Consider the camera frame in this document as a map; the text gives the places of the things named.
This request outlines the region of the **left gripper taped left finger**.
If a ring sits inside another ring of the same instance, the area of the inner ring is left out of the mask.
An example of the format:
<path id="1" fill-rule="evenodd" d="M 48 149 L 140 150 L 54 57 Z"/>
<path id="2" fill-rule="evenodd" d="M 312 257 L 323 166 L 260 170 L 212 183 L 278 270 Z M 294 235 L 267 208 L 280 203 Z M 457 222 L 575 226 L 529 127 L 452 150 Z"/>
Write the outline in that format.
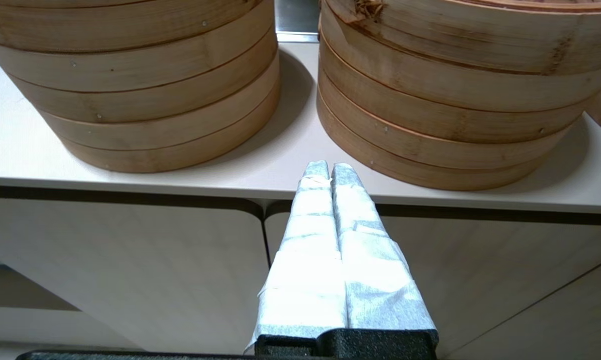
<path id="1" fill-rule="evenodd" d="M 326 161 L 310 162 L 299 180 L 286 230 L 257 295 L 246 353 L 261 336 L 317 338 L 346 328 L 346 284 Z"/>

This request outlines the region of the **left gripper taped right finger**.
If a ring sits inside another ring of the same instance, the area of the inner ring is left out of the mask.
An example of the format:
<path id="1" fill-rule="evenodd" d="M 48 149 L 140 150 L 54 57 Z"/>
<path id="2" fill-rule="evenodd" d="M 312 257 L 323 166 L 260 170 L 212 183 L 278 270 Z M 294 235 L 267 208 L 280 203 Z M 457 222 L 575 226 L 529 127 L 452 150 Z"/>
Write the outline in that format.
<path id="1" fill-rule="evenodd" d="M 348 326 L 435 332 L 407 260 L 385 229 L 355 169 L 339 162 L 331 177 Z"/>

